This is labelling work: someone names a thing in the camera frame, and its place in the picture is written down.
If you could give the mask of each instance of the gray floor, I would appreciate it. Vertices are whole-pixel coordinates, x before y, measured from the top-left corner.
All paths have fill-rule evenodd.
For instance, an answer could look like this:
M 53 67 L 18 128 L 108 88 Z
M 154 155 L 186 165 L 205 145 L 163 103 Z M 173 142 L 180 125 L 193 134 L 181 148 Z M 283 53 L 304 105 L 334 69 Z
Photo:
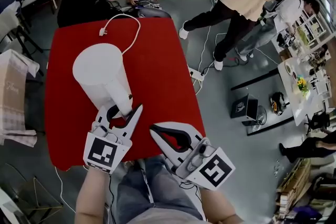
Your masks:
M 160 0 L 160 3 L 164 10 L 172 15 L 176 29 L 179 29 L 185 20 L 211 7 L 211 0 Z M 211 28 L 202 68 L 212 62 L 215 35 L 225 33 L 228 23 L 223 22 Z M 45 6 L 33 16 L 31 37 L 42 48 L 48 49 L 56 28 L 56 15 L 52 15 L 49 6 Z M 198 29 L 190 33 L 188 40 L 181 41 L 188 65 L 192 68 L 198 67 L 207 31 L 208 28 Z M 263 47 L 262 51 L 273 60 L 280 61 L 271 44 Z M 235 56 L 234 51 L 231 51 L 228 57 Z M 46 51 L 43 55 L 37 52 L 34 57 L 46 73 L 48 52 Z M 231 65 L 233 62 L 226 59 L 224 64 Z M 278 143 L 289 144 L 294 140 L 300 140 L 303 128 L 289 123 L 271 132 L 247 137 L 245 127 L 230 119 L 229 115 L 232 102 L 247 92 L 247 89 L 231 92 L 230 88 L 275 67 L 272 61 L 255 51 L 254 58 L 246 66 L 224 68 L 222 72 L 210 69 L 203 88 L 197 95 L 207 136 L 213 144 L 223 148 L 236 166 L 236 171 L 220 190 L 236 207 L 237 213 L 248 223 L 268 223 L 270 221 L 275 209 L 275 189 L 290 168 L 288 161 L 281 157 L 277 150 Z M 248 90 L 255 97 L 263 99 L 263 103 L 266 104 L 265 98 L 267 99 L 270 92 L 277 90 L 276 85 L 280 84 L 280 78 L 273 77 L 249 87 Z M 43 130 L 44 87 L 28 85 L 26 95 L 27 123 L 38 130 Z M 280 161 L 280 169 L 276 177 L 274 170 L 278 165 L 277 160 Z M 44 136 L 39 134 L 34 148 L 6 141 L 5 145 L 0 147 L 0 164 L 6 162 L 15 165 L 26 178 L 37 176 L 44 186 L 59 199 L 60 182 L 50 161 Z M 1 178 L 10 174 L 7 168 L 0 169 L 0 173 L 2 173 Z M 82 167 L 74 167 L 68 172 L 59 173 L 64 182 L 64 198 L 74 208 L 86 171 Z M 119 172 L 114 175 L 112 182 L 114 192 L 116 192 L 116 182 L 121 176 Z M 65 207 L 46 223 L 73 223 L 73 216 L 72 211 Z

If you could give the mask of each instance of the white cylinder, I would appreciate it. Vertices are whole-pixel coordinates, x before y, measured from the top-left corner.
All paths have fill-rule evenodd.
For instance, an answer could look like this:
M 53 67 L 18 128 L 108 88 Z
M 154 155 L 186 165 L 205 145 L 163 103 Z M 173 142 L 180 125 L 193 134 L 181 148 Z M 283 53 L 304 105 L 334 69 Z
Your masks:
M 103 43 L 85 49 L 73 63 L 72 73 L 98 110 L 113 100 L 121 114 L 131 112 L 131 89 L 116 46 Z

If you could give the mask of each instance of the red tablecloth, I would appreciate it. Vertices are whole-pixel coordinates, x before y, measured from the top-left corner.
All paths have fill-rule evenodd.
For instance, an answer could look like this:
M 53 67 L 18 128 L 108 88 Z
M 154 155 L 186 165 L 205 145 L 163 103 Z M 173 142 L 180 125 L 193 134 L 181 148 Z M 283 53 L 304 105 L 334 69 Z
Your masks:
M 201 114 L 182 47 L 173 21 L 140 19 L 141 30 L 123 61 L 133 95 L 133 107 L 143 112 L 132 136 L 133 146 L 124 161 L 161 154 L 152 140 L 153 123 L 189 123 L 205 135 Z M 138 24 L 133 19 L 112 20 L 108 34 L 99 37 L 106 21 L 57 29 L 50 51 L 45 101 L 45 127 L 52 163 L 61 170 L 83 165 L 88 131 L 96 107 L 72 75 L 76 57 L 87 47 L 110 43 L 124 51 L 133 41 Z M 112 120 L 111 126 L 123 123 Z

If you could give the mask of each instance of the power strip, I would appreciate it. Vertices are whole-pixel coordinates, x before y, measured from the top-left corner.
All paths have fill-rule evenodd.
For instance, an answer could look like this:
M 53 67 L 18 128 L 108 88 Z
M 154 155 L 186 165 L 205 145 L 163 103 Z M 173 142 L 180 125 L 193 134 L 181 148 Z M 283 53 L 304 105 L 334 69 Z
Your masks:
M 190 67 L 188 67 L 188 69 L 189 69 L 190 77 L 192 77 L 193 79 L 197 79 L 198 81 L 203 81 L 204 80 L 205 76 L 202 76 L 201 72 L 199 72 L 195 69 L 192 69 Z

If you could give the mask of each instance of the box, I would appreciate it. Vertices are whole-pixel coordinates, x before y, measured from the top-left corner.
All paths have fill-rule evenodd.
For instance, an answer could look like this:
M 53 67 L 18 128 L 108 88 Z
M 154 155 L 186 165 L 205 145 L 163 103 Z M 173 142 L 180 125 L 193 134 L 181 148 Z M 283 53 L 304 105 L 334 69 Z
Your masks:
M 258 99 L 248 94 L 232 104 L 231 119 L 236 121 L 257 120 Z

